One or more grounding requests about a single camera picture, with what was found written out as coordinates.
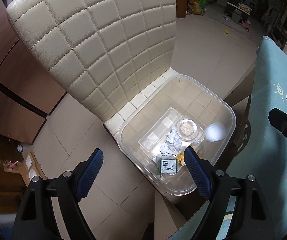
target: beige floor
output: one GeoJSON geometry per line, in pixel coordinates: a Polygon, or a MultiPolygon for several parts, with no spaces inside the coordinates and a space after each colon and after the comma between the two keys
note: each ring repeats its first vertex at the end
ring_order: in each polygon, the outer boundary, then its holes
{"type": "MultiPolygon", "coordinates": [[[[231,89],[255,60],[256,45],[207,17],[190,15],[177,21],[172,67],[207,86],[220,97],[231,89]]],[[[141,239],[154,220],[154,188],[123,155],[96,116],[66,95],[48,117],[33,150],[46,176],[72,170],[98,147],[104,164],[89,195],[80,202],[98,240],[141,239]]],[[[69,239],[53,199],[59,230],[69,239]]]]}

